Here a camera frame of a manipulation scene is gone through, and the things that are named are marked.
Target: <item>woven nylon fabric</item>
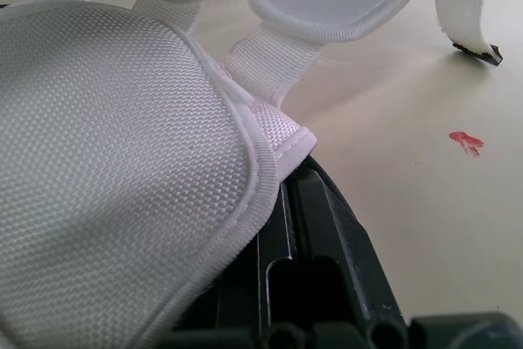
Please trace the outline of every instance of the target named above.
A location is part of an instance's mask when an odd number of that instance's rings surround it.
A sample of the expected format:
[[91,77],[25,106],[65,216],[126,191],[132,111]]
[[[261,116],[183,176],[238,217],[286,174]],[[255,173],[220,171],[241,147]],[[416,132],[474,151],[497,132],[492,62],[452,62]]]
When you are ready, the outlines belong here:
[[225,68],[245,90],[279,108],[293,84],[318,57],[322,44],[281,34],[261,23],[236,43]]
[[164,0],[136,0],[132,10],[190,34],[201,3],[170,3]]
[[289,116],[266,102],[256,101],[251,111],[274,151],[300,129]]
[[[200,251],[251,177],[243,133],[182,39],[72,3],[0,12],[0,329],[19,349],[130,347],[157,314],[170,324],[164,306],[204,276]],[[273,204],[277,183],[264,187]],[[229,262],[260,225],[241,225]]]

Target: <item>beige floor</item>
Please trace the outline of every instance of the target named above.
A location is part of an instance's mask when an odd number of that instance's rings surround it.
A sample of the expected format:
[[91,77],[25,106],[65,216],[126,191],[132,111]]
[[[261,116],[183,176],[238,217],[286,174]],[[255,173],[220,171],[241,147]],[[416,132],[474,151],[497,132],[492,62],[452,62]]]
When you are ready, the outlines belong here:
[[[222,60],[256,23],[245,0],[211,0],[196,37]],[[284,102],[318,137],[407,317],[499,310],[523,323],[523,0],[485,0],[484,32],[497,69],[454,51],[433,0],[413,0],[328,47]],[[485,143],[480,157],[449,138],[459,131]]]

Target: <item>white harness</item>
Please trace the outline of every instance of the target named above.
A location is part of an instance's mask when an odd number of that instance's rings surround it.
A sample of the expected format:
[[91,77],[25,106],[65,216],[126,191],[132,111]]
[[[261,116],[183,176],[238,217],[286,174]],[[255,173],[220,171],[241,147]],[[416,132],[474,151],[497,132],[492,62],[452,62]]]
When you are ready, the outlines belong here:
[[[326,43],[409,0],[249,0],[223,66],[203,0],[28,0],[0,11],[0,347],[151,347],[268,220],[316,139],[280,110]],[[436,0],[492,64],[483,0]]]

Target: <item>red mark on floor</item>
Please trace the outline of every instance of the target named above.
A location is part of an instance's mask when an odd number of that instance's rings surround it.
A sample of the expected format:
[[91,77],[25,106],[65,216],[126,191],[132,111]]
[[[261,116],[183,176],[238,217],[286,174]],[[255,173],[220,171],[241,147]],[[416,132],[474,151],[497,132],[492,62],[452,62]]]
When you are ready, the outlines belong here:
[[477,148],[483,147],[483,141],[472,136],[468,136],[467,133],[463,131],[452,132],[451,134],[449,134],[449,136],[450,139],[458,142],[461,145],[461,147],[463,148],[463,150],[465,150],[465,153],[467,153],[467,155],[471,155],[472,157],[480,156],[480,152]]

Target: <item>stitched seam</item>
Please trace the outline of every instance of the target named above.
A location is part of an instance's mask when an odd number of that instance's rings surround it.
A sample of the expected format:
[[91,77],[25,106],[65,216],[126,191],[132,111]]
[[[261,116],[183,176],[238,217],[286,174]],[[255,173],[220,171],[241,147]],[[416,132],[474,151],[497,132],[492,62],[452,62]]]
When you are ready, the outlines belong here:
[[308,131],[308,132],[305,132],[303,135],[301,135],[298,139],[296,139],[289,147],[287,147],[287,149],[285,149],[284,151],[282,151],[281,153],[279,153],[277,156],[276,156],[276,159],[281,159],[285,154],[288,153],[289,150],[291,150],[299,141],[301,141],[305,135],[308,135],[310,134],[311,132]]

